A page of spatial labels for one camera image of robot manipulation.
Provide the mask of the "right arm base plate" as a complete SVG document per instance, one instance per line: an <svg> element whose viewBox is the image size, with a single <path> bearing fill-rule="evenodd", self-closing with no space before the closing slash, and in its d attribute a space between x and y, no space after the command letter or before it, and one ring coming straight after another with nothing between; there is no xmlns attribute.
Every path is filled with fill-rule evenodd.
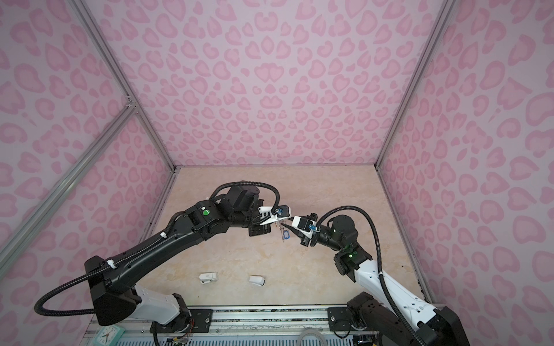
<svg viewBox="0 0 554 346"><path fill-rule="evenodd" d="M348 307L327 308L327 322L332 332L353 332L357 327L354 312Z"/></svg>

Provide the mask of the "left white key tag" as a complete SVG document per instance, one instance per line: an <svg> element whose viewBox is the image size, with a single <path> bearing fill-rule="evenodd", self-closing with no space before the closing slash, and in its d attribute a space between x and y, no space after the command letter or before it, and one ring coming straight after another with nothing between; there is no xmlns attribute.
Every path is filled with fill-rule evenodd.
<svg viewBox="0 0 554 346"><path fill-rule="evenodd" d="M218 281L217 272L205 272L199 275L199 280L201 284L208 284Z"/></svg>

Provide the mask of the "white key tag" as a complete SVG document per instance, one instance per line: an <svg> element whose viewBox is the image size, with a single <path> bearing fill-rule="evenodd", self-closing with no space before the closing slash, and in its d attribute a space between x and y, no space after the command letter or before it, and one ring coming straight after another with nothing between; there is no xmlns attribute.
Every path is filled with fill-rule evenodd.
<svg viewBox="0 0 554 346"><path fill-rule="evenodd" d="M199 280L201 284L208 284L218 281L217 272L205 272L199 275Z"/></svg>
<svg viewBox="0 0 554 346"><path fill-rule="evenodd" d="M259 275L251 275L248 280L249 283L257 286L264 286L265 285L265 278L263 276Z"/></svg>

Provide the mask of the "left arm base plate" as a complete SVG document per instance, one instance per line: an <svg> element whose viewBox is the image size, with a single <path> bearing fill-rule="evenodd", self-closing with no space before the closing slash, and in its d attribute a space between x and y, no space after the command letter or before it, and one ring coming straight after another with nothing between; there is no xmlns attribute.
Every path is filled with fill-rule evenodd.
<svg viewBox="0 0 554 346"><path fill-rule="evenodd" d="M212 315L212 309L186 309L167 324L153 321L149 331L152 334L207 333L212 323Z"/></svg>

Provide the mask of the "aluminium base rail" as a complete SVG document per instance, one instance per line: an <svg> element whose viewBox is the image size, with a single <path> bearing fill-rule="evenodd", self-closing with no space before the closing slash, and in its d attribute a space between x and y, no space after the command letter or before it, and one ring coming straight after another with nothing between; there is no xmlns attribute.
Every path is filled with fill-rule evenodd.
<svg viewBox="0 0 554 346"><path fill-rule="evenodd" d="M152 322L146 320L125 320L114 325L126 330L117 345L386 345L374 330L330 331L330 307L347 305L190 307L213 310L207 333L152 334ZM93 345L101 328L92 321L81 345Z"/></svg>

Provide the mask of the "silver carabiner keyring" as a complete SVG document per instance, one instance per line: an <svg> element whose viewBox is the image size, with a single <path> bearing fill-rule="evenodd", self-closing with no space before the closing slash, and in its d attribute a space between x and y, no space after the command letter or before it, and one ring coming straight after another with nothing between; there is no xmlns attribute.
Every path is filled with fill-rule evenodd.
<svg viewBox="0 0 554 346"><path fill-rule="evenodd" d="M288 231L287 228L284 226L283 223L280 223L280 224L278 225L278 227L279 227L280 232Z"/></svg>

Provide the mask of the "small green clock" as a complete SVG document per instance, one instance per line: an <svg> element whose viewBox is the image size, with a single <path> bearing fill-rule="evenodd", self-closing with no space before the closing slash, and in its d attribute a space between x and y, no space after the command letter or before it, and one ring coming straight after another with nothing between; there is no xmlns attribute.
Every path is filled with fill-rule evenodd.
<svg viewBox="0 0 554 346"><path fill-rule="evenodd" d="M125 333L125 329L118 325L102 327L93 338L93 345L96 346L114 346L117 345Z"/></svg>

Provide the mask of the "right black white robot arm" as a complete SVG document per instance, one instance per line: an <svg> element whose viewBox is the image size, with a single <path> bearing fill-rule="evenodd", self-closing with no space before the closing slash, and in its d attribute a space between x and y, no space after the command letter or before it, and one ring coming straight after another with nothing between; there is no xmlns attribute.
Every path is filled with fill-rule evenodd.
<svg viewBox="0 0 554 346"><path fill-rule="evenodd" d="M314 216L294 216L290 229L304 246L323 245L335 251L338 272L364 289L347 303L353 327L376 331L386 345L470 343L453 310L421 300L383 270L379 256L359 244L350 216L338 215L326 225Z"/></svg>

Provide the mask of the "right white key tag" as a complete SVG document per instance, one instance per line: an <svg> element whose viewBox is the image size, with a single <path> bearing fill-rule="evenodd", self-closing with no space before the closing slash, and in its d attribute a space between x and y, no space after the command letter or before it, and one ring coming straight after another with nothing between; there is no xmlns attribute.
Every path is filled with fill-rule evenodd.
<svg viewBox="0 0 554 346"><path fill-rule="evenodd" d="M259 275L251 275L248 280L249 283L257 286L264 286L265 285L265 278L263 276Z"/></svg>

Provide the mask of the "diagonal aluminium frame bar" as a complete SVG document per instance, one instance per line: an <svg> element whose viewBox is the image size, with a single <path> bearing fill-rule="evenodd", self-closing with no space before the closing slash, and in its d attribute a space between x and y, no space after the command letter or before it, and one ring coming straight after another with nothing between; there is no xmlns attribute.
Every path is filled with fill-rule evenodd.
<svg viewBox="0 0 554 346"><path fill-rule="evenodd" d="M44 224L60 209L68 196L84 179L135 113L136 103L128 103L115 120L106 126L100 136L91 143L76 163L54 185L46 197L28 213L27 218L23 220L15 234L8 239L1 249L1 277L7 275L22 253L36 238Z"/></svg>

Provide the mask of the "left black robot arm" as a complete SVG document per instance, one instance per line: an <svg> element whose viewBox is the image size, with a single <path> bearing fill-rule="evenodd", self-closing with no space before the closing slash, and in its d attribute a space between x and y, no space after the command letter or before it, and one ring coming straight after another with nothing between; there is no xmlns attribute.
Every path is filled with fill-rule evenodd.
<svg viewBox="0 0 554 346"><path fill-rule="evenodd" d="M258 210L263 205L259 197L261 189L274 193L270 210L275 211L280 201L275 187L259 182L226 183L208 199L177 212L164 230L130 250L110 259L98 256L88 259L87 272L104 270L88 281L99 325L110 326L125 319L185 325L189 315L181 295L159 294L137 283L174 256L232 227L249 232L267 231L269 227Z"/></svg>

